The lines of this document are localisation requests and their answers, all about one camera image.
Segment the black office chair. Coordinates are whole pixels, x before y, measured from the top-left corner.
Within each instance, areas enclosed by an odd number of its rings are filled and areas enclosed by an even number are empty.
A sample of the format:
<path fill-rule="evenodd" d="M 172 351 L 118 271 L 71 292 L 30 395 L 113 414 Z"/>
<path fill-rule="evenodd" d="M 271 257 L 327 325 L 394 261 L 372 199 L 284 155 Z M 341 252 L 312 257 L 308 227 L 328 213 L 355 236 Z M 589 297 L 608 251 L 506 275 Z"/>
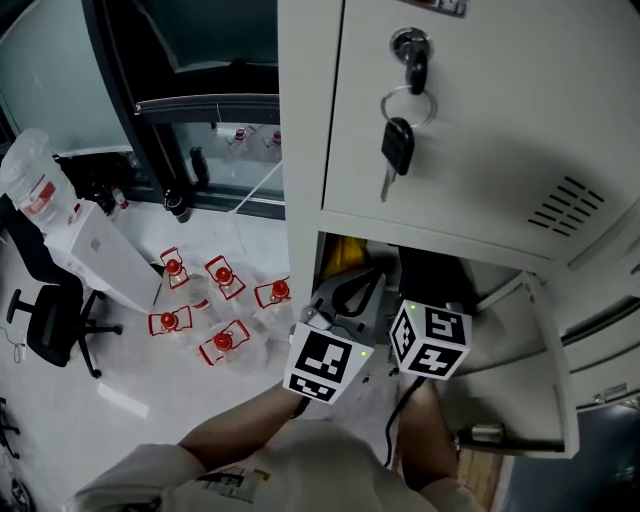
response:
<path fill-rule="evenodd" d="M 123 332 L 120 325 L 99 326 L 90 317 L 94 301 L 104 300 L 106 295 L 94 290 L 85 298 L 80 279 L 54 262 L 38 227 L 5 194 L 0 196 L 0 227 L 8 231 L 31 277 L 43 284 L 33 304 L 20 299 L 19 289 L 14 291 L 7 321 L 11 322 L 18 310 L 29 313 L 26 342 L 36 355 L 63 368 L 70 361 L 72 349 L 78 346 L 90 375 L 101 378 L 101 371 L 92 364 L 86 336 Z"/>

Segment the person's left forearm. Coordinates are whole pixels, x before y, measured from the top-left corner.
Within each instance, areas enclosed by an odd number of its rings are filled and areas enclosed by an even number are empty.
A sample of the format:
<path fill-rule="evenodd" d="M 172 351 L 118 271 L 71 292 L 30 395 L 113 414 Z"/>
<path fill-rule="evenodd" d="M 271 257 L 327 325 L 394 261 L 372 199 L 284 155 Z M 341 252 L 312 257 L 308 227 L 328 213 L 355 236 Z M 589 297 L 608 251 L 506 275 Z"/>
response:
<path fill-rule="evenodd" d="M 262 449 L 293 417 L 303 397 L 281 383 L 202 422 L 178 443 L 207 471 L 242 461 Z"/>

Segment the person's right forearm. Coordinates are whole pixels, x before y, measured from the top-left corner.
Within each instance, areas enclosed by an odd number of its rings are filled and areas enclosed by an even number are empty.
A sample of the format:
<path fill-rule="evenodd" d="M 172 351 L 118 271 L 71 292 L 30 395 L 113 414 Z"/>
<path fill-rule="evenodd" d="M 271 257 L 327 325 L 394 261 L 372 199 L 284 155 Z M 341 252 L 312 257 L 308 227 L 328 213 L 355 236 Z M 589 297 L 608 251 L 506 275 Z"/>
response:
<path fill-rule="evenodd" d="M 411 393 L 400 412 L 397 451 L 404 480 L 415 491 L 444 478 L 457 478 L 455 445 L 431 380 Z"/>

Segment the black window frame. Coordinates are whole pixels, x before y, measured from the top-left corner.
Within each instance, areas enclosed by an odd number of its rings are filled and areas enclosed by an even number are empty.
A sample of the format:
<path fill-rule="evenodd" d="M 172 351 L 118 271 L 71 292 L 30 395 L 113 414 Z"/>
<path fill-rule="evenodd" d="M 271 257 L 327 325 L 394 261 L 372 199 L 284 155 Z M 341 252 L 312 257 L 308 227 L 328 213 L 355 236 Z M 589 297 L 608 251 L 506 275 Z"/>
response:
<path fill-rule="evenodd" d="M 135 201 L 285 216 L 278 0 L 81 0 L 106 91 L 130 145 L 116 175 Z M 201 146 L 199 189 L 189 151 Z"/>

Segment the large clear water jug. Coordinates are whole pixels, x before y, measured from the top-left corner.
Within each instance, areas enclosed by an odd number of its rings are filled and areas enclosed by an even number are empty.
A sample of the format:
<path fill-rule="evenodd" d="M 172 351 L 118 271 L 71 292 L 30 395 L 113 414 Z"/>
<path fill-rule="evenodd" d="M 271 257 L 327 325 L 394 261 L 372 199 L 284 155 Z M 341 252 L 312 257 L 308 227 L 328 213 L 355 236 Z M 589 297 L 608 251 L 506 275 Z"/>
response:
<path fill-rule="evenodd" d="M 68 225 L 77 203 L 75 190 L 54 159 L 48 135 L 23 131 L 0 163 L 0 191 L 43 233 Z"/>

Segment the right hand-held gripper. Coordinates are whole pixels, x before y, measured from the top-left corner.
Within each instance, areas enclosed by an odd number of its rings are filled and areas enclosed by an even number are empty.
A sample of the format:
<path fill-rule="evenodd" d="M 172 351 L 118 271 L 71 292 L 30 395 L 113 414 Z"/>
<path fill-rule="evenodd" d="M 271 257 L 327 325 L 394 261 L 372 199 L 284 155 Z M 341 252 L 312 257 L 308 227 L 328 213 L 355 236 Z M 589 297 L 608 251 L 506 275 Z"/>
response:
<path fill-rule="evenodd" d="M 470 315 L 404 300 L 389 331 L 401 373 L 448 380 L 470 352 Z"/>

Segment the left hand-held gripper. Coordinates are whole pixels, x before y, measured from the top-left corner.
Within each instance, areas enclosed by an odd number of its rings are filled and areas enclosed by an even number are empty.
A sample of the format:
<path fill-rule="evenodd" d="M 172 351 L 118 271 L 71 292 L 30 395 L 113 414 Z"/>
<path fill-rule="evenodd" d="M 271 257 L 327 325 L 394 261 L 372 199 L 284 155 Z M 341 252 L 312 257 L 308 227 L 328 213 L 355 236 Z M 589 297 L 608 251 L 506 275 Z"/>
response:
<path fill-rule="evenodd" d="M 332 405 L 373 355 L 386 275 L 353 269 L 324 280 L 290 335 L 283 387 Z M 345 326 L 323 314 L 345 316 Z"/>

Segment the hanging black key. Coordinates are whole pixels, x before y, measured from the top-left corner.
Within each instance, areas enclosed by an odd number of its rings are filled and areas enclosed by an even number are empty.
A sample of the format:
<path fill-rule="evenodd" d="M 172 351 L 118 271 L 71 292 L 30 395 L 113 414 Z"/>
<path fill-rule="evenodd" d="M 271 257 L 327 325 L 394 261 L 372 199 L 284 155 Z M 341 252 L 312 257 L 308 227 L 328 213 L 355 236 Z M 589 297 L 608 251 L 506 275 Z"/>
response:
<path fill-rule="evenodd" d="M 405 176 L 410 168 L 415 148 L 413 128 L 401 117 L 392 117 L 385 126 L 381 152 L 386 159 L 386 175 L 380 199 L 387 200 L 388 192 L 397 176 Z"/>

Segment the white water dispenser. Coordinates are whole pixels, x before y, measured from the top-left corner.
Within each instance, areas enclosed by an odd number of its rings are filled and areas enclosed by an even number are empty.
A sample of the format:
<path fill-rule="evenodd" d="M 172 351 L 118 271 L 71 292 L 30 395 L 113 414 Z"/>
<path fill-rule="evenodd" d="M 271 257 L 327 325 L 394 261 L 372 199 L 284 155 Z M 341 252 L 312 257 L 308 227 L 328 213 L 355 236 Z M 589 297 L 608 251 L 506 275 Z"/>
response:
<path fill-rule="evenodd" d="M 45 237 L 54 261 L 90 288 L 142 313 L 152 311 L 161 276 L 97 204 L 81 201 L 76 220 Z"/>

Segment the grey metal locker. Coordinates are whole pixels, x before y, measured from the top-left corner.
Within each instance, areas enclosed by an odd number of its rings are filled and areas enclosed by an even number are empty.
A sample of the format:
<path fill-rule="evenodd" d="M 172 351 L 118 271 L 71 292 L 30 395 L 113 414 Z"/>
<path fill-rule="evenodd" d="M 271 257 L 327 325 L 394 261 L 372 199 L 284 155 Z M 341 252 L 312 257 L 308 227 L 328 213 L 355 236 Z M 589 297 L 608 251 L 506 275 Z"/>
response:
<path fill-rule="evenodd" d="M 293 305 L 326 233 L 564 270 L 640 205 L 640 0 L 278 0 Z M 431 46 L 424 91 L 408 45 Z M 415 148 L 387 200 L 386 123 Z"/>

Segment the red-capped clear water bottle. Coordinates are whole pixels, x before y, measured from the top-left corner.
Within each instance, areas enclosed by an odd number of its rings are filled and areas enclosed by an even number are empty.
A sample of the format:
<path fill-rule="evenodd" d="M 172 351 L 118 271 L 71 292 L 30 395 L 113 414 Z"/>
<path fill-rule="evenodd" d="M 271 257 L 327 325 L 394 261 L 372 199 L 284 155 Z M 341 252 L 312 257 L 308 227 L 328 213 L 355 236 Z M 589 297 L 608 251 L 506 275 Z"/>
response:
<path fill-rule="evenodd" d="M 217 329 L 198 347 L 198 352 L 206 365 L 215 366 L 220 361 L 228 360 L 249 339 L 249 330 L 236 319 Z"/>
<path fill-rule="evenodd" d="M 235 273 L 223 255 L 218 255 L 204 266 L 205 271 L 213 279 L 215 286 L 226 301 L 237 298 L 246 284 Z"/>
<path fill-rule="evenodd" d="M 172 290 L 185 285 L 190 280 L 184 260 L 177 247 L 165 250 L 159 258 L 166 270 L 168 284 Z"/>
<path fill-rule="evenodd" d="M 150 336 L 173 335 L 193 328 L 191 307 L 185 305 L 174 311 L 150 314 L 147 318 Z"/>
<path fill-rule="evenodd" d="M 280 305 L 291 299 L 289 278 L 276 279 L 254 288 L 254 296 L 261 309 Z"/>

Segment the black key in lock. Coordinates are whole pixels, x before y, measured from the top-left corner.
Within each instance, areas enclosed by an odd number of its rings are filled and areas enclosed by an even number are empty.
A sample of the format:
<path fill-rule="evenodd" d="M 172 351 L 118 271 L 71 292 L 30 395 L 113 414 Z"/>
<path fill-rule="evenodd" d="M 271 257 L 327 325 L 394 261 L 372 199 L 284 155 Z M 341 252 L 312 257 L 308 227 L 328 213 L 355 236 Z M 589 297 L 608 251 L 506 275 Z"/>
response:
<path fill-rule="evenodd" d="M 427 41 L 413 41 L 408 45 L 405 83 L 411 95 L 420 95 L 426 86 L 431 46 Z"/>

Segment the yellow object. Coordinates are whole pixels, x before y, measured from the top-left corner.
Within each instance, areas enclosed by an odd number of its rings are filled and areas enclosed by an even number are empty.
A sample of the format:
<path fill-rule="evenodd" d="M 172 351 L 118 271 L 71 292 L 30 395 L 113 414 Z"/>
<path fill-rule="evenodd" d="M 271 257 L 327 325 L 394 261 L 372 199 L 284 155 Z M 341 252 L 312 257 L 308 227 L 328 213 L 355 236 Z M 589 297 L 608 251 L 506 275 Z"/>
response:
<path fill-rule="evenodd" d="M 367 260 L 367 241 L 365 239 L 328 234 L 325 239 L 320 276 L 331 276 L 360 268 Z"/>

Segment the person's beige clothing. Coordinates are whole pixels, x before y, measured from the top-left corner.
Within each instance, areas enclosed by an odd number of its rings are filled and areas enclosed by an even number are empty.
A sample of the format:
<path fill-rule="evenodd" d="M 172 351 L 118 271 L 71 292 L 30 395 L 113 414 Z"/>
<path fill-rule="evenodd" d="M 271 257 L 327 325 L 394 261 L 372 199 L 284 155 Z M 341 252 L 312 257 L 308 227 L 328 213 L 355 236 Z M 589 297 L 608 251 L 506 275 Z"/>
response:
<path fill-rule="evenodd" d="M 483 512 L 455 479 L 410 489 L 367 443 L 320 420 L 294 420 L 250 457 L 213 471 L 178 445 L 140 445 L 62 510 Z"/>

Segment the black cylinder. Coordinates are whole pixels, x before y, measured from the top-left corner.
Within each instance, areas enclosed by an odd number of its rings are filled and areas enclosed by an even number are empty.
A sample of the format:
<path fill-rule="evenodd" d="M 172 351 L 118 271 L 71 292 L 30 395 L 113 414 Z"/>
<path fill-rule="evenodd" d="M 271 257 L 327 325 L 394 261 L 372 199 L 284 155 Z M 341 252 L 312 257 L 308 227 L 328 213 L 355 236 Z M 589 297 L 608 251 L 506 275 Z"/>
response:
<path fill-rule="evenodd" d="M 190 219 L 189 208 L 184 202 L 182 195 L 175 190 L 168 189 L 164 193 L 164 208 L 171 213 L 180 224 L 184 224 Z"/>

